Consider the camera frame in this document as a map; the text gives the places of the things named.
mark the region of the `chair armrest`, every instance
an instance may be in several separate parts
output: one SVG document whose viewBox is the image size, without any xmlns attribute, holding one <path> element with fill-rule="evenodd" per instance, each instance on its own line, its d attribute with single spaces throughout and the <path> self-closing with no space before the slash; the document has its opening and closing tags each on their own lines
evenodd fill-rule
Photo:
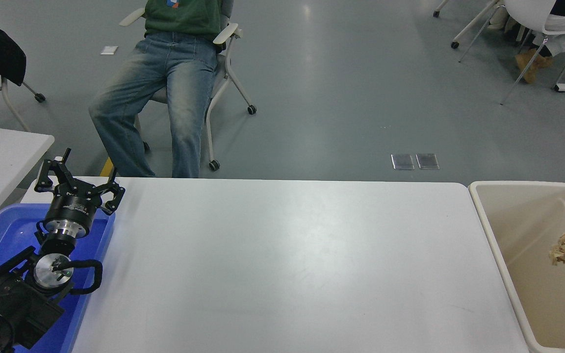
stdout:
<svg viewBox="0 0 565 353">
<path fill-rule="evenodd" d="M 231 38 L 231 36 L 236 35 L 238 38 L 241 38 L 242 34 L 243 30 L 239 28 L 239 25 L 237 23 L 230 22 L 228 26 L 226 26 L 226 28 L 221 31 L 217 37 L 215 37 L 213 43 L 221 45 L 224 44 L 228 38 Z"/>
<path fill-rule="evenodd" d="M 127 15 L 126 18 L 119 22 L 119 26 L 127 27 L 134 23 L 139 17 L 145 14 L 145 9 L 141 7 L 140 9 L 135 9 L 131 14 Z"/>
</svg>

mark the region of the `beige plastic bin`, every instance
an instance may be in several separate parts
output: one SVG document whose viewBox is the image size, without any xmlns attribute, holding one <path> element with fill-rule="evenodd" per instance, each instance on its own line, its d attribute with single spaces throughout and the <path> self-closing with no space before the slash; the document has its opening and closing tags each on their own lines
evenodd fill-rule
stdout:
<svg viewBox="0 0 565 353">
<path fill-rule="evenodd" d="M 469 190 L 529 349 L 565 353 L 565 264 L 548 257 L 565 233 L 565 183 L 476 181 Z"/>
</svg>

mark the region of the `gray floor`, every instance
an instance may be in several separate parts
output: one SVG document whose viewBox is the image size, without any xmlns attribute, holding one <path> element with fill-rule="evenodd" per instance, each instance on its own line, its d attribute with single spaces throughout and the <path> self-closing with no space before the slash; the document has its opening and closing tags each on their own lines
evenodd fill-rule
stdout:
<svg viewBox="0 0 565 353">
<path fill-rule="evenodd" d="M 551 90 L 560 55 L 538 82 L 521 84 L 515 48 L 485 31 L 463 63 L 449 44 L 484 6 L 453 0 L 237 1 L 245 30 L 233 67 L 258 107 L 249 116 L 237 90 L 213 112 L 216 158 L 204 178 L 382 181 L 541 180 L 565 182 L 565 94 Z M 87 114 L 97 89 L 143 36 L 143 21 L 117 23 L 142 0 L 0 2 L 0 27 L 27 54 L 26 81 L 38 104 L 13 87 L 14 104 L 34 132 L 52 134 L 49 156 L 73 149 L 70 170 L 98 175 L 106 153 Z M 114 56 L 100 55 L 117 45 Z M 166 107 L 141 114 L 150 161 L 170 173 Z M 20 129 L 0 96 L 0 127 Z M 435 153 L 441 170 L 397 171 L 392 153 Z"/>
</svg>

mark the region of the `robotic arm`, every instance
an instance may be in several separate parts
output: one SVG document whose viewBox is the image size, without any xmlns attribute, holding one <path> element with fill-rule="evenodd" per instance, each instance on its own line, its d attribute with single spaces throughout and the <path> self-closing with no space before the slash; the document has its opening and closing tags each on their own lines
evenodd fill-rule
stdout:
<svg viewBox="0 0 565 353">
<path fill-rule="evenodd" d="M 98 187 L 72 177 L 65 167 L 69 152 L 65 151 L 61 161 L 43 161 L 34 188 L 54 195 L 45 219 L 36 225 L 39 251 L 29 246 L 0 265 L 0 353 L 13 353 L 15 345 L 31 349 L 64 312 L 58 306 L 60 300 L 91 293 L 101 285 L 101 262 L 69 256 L 77 239 L 88 234 L 97 208 L 112 214 L 125 189 L 115 182 L 116 172 Z M 55 187 L 49 172 L 58 179 Z M 113 198 L 103 203 L 107 193 Z M 74 288 L 75 268 L 94 268 L 92 286 Z"/>
</svg>

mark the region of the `jeans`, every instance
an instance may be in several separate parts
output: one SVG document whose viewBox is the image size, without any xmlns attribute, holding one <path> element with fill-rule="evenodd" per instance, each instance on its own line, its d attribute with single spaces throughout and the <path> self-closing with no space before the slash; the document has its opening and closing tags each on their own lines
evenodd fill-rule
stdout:
<svg viewBox="0 0 565 353">
<path fill-rule="evenodd" d="M 200 140 L 213 89 L 217 49 L 181 33 L 148 34 L 117 75 L 93 99 L 88 112 L 108 156 L 122 177 L 154 177 L 134 126 L 151 96 L 167 87 L 174 178 L 197 178 Z"/>
</svg>

